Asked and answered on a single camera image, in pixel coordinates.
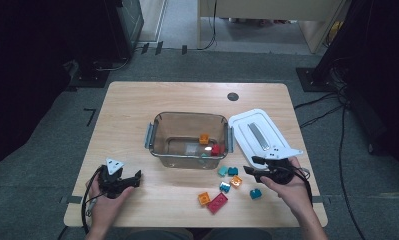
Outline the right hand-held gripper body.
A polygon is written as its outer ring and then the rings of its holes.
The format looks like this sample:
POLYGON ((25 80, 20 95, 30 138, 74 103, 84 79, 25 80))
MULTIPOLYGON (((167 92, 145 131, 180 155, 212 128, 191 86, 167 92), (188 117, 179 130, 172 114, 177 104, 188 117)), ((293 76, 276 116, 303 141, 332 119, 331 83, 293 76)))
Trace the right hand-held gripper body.
MULTIPOLYGON (((288 184, 294 177, 294 167, 289 158, 302 153, 303 151, 298 149, 272 147, 262 157, 267 159, 267 164, 264 165, 267 167, 267 171, 260 171, 262 176, 270 178, 277 184, 288 184)), ((260 178, 255 178, 257 183, 261 183, 260 178)))

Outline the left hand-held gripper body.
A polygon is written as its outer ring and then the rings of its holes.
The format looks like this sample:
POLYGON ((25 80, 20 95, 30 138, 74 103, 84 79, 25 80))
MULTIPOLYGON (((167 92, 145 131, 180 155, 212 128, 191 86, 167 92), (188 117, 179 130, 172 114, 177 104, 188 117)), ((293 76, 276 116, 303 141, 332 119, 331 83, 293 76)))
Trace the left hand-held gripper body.
POLYGON ((117 198, 130 184, 129 179, 122 178, 123 166, 122 162, 111 158, 101 166, 99 188, 110 199, 117 198))

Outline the white box lid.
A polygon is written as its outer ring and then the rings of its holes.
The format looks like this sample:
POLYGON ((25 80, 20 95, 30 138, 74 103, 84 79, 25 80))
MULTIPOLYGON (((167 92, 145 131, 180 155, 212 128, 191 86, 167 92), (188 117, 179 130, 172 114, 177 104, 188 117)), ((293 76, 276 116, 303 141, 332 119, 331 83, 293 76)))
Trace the white box lid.
POLYGON ((264 157, 272 147, 289 148, 290 145, 277 126, 262 109, 253 109, 229 118, 229 126, 245 155, 248 165, 259 170, 264 165, 255 164, 253 156, 264 157))

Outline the clear plastic storage box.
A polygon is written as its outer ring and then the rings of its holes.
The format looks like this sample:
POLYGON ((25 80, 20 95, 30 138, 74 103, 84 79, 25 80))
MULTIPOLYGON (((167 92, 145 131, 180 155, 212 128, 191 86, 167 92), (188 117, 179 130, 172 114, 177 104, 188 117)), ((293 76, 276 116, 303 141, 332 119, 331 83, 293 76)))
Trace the clear plastic storage box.
POLYGON ((234 150, 233 129, 222 115, 193 112, 161 112, 149 124, 144 147, 168 168, 204 169, 218 167, 234 150), (199 143, 201 134, 209 135, 209 143, 199 143), (221 155, 212 156, 211 147, 221 146, 221 155), (206 164, 202 153, 209 154, 206 164))

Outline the person's left hand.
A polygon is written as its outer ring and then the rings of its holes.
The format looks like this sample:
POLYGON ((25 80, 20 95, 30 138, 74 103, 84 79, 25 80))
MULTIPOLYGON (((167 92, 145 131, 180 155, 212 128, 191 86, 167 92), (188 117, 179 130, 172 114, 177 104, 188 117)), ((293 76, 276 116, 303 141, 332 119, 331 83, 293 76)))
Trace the person's left hand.
POLYGON ((122 206, 134 190, 134 187, 128 187, 117 198, 110 199, 106 196, 100 196, 99 183, 94 180, 89 194, 97 196, 97 201, 92 209, 92 224, 89 234, 94 236, 104 235, 113 225, 122 206))

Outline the person's right hand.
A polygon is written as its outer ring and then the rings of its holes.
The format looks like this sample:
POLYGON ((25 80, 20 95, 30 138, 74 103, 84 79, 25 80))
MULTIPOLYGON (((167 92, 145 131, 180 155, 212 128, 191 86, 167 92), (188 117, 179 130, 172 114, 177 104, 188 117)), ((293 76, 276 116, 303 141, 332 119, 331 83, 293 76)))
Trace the person's right hand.
POLYGON ((260 180, 279 195, 298 221, 310 219, 313 207, 310 203, 305 182, 299 177, 299 172, 296 172, 293 179, 285 185, 277 184, 265 176, 261 177, 260 180))

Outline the person's teal pants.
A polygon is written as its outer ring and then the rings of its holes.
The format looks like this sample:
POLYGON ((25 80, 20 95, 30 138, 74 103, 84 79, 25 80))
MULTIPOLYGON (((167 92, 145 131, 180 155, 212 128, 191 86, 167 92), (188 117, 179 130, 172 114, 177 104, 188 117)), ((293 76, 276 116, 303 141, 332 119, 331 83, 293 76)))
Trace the person's teal pants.
POLYGON ((272 240, 272 236, 265 230, 255 228, 157 228, 131 231, 126 240, 272 240))

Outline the black angled floor tape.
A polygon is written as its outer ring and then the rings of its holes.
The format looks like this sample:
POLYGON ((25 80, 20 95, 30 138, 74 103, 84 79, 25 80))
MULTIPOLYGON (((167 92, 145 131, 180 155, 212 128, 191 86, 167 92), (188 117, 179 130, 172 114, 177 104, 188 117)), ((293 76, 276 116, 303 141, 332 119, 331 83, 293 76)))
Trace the black angled floor tape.
POLYGON ((89 126, 91 125, 92 121, 93 121, 94 116, 95 116, 96 109, 93 109, 93 108, 84 108, 83 111, 86 111, 86 112, 89 112, 89 113, 90 113, 89 120, 88 120, 88 122, 87 122, 87 124, 86 124, 86 126, 89 127, 89 126))

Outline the black metal stand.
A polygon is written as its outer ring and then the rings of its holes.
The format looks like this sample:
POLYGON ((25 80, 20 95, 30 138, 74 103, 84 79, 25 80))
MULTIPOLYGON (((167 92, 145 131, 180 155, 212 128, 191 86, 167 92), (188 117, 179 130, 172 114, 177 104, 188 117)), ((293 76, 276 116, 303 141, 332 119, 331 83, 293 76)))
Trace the black metal stand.
POLYGON ((343 60, 341 47, 332 43, 316 67, 297 67, 296 73, 304 92, 336 92, 331 71, 343 60))

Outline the black stand base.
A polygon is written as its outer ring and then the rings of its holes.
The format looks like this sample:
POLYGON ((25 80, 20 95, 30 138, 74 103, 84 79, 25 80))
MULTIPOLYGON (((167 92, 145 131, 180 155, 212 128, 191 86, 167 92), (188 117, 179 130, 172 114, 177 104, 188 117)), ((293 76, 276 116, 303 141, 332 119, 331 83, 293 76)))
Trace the black stand base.
POLYGON ((69 87, 103 88, 106 85, 109 71, 90 69, 77 61, 73 61, 69 74, 71 77, 69 87))

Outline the black curtain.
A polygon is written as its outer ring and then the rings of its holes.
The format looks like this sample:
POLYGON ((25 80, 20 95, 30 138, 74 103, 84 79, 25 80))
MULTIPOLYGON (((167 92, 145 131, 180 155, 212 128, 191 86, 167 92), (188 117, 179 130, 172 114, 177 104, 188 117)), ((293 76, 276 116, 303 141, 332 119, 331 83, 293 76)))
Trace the black curtain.
POLYGON ((65 63, 95 69, 105 16, 104 0, 0 0, 0 161, 67 88, 65 63))
POLYGON ((341 72, 371 151, 399 161, 399 0, 352 0, 318 68, 341 72))

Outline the yellow object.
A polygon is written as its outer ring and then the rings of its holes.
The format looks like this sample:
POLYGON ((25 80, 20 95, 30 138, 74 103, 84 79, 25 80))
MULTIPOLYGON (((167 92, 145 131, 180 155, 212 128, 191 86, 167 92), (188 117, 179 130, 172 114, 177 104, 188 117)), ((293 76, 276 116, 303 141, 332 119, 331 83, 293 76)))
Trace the yellow object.
POLYGON ((331 29, 330 29, 329 33, 327 34, 327 37, 326 37, 326 44, 327 45, 330 45, 333 42, 333 40, 336 37, 337 33, 341 29, 342 25, 343 25, 343 23, 341 21, 336 21, 332 25, 332 27, 331 27, 331 29))

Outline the light wooden desk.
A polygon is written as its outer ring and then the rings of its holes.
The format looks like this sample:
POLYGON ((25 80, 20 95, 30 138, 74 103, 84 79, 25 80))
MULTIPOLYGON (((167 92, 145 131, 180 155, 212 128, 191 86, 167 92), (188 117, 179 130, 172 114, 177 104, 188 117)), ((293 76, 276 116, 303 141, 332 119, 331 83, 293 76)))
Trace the light wooden desk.
POLYGON ((196 0, 197 46, 205 17, 297 20, 311 53, 317 53, 351 0, 196 0))

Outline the dark glass cabinet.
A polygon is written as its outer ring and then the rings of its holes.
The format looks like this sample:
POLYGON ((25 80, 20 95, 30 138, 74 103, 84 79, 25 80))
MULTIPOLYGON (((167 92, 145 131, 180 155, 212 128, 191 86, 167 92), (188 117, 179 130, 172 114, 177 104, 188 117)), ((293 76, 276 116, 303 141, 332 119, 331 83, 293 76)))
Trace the dark glass cabinet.
POLYGON ((137 46, 144 19, 139 0, 104 0, 119 59, 130 59, 137 46))

